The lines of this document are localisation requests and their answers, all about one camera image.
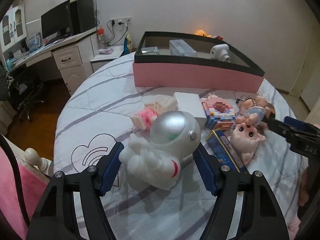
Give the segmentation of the clear plastic box blue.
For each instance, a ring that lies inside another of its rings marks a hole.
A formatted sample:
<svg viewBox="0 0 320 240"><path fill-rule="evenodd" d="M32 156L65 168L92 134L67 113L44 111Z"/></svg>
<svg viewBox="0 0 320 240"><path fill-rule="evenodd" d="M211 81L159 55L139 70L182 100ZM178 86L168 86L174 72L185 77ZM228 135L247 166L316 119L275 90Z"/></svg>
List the clear plastic box blue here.
<svg viewBox="0 0 320 240"><path fill-rule="evenodd" d="M170 40L169 49L174 56L197 57L197 51L184 40Z"/></svg>

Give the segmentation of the striped white tablecloth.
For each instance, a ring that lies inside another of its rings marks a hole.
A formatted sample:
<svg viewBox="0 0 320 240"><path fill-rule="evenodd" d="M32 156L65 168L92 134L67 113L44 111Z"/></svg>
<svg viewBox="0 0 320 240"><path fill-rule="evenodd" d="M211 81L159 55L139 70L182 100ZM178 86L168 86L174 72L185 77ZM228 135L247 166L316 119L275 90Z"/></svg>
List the striped white tablecloth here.
<svg viewBox="0 0 320 240"><path fill-rule="evenodd" d="M192 156L161 157L147 131L131 117L147 103L170 97L176 88L136 87L134 55L98 69L76 90L56 126L54 168L66 174L95 165L115 142L124 145L119 179L102 199L117 239L199 239L214 196L206 190Z"/></svg>

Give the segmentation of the white desk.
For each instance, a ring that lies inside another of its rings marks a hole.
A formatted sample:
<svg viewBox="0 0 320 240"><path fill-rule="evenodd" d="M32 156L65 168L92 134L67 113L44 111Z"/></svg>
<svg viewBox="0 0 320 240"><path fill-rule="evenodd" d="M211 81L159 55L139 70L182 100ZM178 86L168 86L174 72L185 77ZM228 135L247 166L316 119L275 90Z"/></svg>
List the white desk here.
<svg viewBox="0 0 320 240"><path fill-rule="evenodd" d="M53 58L63 81L71 95L93 74L91 60L98 50L97 30L55 41L16 61L11 71L21 66L30 67L46 59Z"/></svg>

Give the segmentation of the small pink brick figure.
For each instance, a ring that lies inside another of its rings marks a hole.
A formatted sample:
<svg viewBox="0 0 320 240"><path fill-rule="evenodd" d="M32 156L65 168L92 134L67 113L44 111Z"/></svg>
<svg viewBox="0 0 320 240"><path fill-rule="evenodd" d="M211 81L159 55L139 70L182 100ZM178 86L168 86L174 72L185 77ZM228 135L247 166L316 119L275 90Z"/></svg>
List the small pink brick figure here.
<svg viewBox="0 0 320 240"><path fill-rule="evenodd" d="M130 117L134 127L139 130L149 130L158 116L174 111L177 101L173 96L157 95L144 102L144 108Z"/></svg>

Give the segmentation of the pink black storage box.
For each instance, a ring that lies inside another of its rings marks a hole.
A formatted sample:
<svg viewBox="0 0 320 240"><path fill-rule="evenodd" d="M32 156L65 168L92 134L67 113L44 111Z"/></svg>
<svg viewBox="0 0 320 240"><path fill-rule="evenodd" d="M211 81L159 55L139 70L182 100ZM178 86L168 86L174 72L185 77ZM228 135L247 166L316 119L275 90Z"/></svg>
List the pink black storage box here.
<svg viewBox="0 0 320 240"><path fill-rule="evenodd" d="M184 40L197 57L171 55L170 40ZM214 60L210 50L229 46L229 62ZM143 55L143 47L159 48L159 55ZM255 93L265 72L242 52L225 41L193 34L147 31L136 49L133 75L137 87L186 87L237 90Z"/></svg>

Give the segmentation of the white astronaut figure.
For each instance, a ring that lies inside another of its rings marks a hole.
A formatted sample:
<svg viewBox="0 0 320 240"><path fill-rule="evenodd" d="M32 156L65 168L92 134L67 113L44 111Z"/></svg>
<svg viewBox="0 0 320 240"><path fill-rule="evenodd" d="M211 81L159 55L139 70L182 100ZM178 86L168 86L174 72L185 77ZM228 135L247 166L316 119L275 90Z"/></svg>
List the white astronaut figure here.
<svg viewBox="0 0 320 240"><path fill-rule="evenodd" d="M150 139L131 134L119 160L128 174L169 191L178 181L182 160L197 149L200 140L200 126L190 113L169 111L153 122Z"/></svg>

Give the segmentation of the black computer monitor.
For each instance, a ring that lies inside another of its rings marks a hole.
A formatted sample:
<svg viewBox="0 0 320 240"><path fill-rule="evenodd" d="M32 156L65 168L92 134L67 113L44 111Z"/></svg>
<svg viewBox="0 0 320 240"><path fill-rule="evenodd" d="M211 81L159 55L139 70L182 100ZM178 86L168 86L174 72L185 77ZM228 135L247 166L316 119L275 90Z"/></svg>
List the black computer monitor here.
<svg viewBox="0 0 320 240"><path fill-rule="evenodd" d="M59 33L64 36L71 32L69 0L50 9L41 16L42 37Z"/></svg>

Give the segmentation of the white small side cabinet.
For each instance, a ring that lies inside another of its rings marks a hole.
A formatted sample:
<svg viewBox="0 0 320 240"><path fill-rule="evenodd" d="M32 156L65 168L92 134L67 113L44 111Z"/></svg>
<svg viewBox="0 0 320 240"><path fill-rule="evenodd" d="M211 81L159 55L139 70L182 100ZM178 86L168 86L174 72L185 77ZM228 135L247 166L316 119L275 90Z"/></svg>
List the white small side cabinet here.
<svg viewBox="0 0 320 240"><path fill-rule="evenodd" d="M110 51L109 54L97 53L97 55L93 57L93 59L91 60L93 72L96 72L107 63L121 57L121 55L124 52L124 47L121 45L112 46L112 47L108 47L108 50Z"/></svg>

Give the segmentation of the red cap bottle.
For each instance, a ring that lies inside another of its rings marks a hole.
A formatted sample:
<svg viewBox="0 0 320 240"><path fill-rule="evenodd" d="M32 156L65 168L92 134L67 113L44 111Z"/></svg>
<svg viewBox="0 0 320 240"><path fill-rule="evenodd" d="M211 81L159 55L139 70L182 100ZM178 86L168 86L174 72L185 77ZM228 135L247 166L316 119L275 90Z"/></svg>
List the red cap bottle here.
<svg viewBox="0 0 320 240"><path fill-rule="evenodd" d="M97 35L98 35L99 48L100 49L105 48L105 31L102 27L99 27L97 29Z"/></svg>

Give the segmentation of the white power adapter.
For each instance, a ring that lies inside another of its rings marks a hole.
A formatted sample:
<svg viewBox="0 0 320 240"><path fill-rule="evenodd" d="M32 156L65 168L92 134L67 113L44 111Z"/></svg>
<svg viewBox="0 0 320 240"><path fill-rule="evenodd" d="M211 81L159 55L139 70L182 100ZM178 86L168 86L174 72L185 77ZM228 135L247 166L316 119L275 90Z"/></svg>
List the white power adapter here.
<svg viewBox="0 0 320 240"><path fill-rule="evenodd" d="M177 101L177 109L190 113L198 122L201 129L207 122L207 116L202 107L202 103L198 94L175 92L174 98Z"/></svg>

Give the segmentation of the teal clear plastic package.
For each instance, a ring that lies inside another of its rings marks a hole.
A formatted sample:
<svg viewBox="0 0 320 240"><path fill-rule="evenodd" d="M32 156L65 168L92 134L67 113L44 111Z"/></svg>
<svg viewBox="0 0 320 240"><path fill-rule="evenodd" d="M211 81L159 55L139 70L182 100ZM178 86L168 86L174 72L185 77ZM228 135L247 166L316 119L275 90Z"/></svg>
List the teal clear plastic package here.
<svg viewBox="0 0 320 240"><path fill-rule="evenodd" d="M159 55L159 48L157 46L143 47L141 53L143 55Z"/></svg>

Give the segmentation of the black computer tower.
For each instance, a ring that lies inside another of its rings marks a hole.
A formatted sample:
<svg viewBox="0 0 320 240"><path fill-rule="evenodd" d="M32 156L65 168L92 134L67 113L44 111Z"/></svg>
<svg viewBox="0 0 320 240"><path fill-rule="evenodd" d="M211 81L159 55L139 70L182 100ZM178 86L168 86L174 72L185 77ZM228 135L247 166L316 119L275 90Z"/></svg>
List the black computer tower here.
<svg viewBox="0 0 320 240"><path fill-rule="evenodd" d="M75 0L69 3L69 11L73 35L96 27L93 0Z"/></svg>

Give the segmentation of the pink pig doll figure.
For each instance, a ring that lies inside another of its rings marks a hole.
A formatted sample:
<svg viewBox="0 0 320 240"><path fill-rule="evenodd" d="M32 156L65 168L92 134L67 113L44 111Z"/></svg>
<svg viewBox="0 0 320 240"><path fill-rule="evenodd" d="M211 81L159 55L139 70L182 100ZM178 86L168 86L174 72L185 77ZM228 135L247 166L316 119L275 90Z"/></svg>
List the pink pig doll figure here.
<svg viewBox="0 0 320 240"><path fill-rule="evenodd" d="M268 120L276 117L275 109L264 97L238 100L239 116L229 141L244 165L254 157L259 144L266 140L264 131L268 129Z"/></svg>

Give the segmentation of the blue narrow carton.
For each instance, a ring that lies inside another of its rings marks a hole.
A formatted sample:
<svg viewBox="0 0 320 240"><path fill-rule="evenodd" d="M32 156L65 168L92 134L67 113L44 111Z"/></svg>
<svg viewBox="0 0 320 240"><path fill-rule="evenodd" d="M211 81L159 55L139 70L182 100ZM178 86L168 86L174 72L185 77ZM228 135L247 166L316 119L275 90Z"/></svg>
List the blue narrow carton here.
<svg viewBox="0 0 320 240"><path fill-rule="evenodd" d="M206 138L206 143L221 165L227 165L239 173L248 173L244 163L222 130L212 130Z"/></svg>

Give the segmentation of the pink brick donut model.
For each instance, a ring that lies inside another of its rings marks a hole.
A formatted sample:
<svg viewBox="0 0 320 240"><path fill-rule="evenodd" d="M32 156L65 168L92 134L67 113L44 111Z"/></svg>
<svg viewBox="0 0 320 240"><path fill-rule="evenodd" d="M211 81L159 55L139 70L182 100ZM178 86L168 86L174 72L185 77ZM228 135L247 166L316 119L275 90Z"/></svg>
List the pink brick donut model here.
<svg viewBox="0 0 320 240"><path fill-rule="evenodd" d="M200 98L200 101L207 117L207 128L226 131L235 124L236 111L228 100L208 94L206 98Z"/></svg>

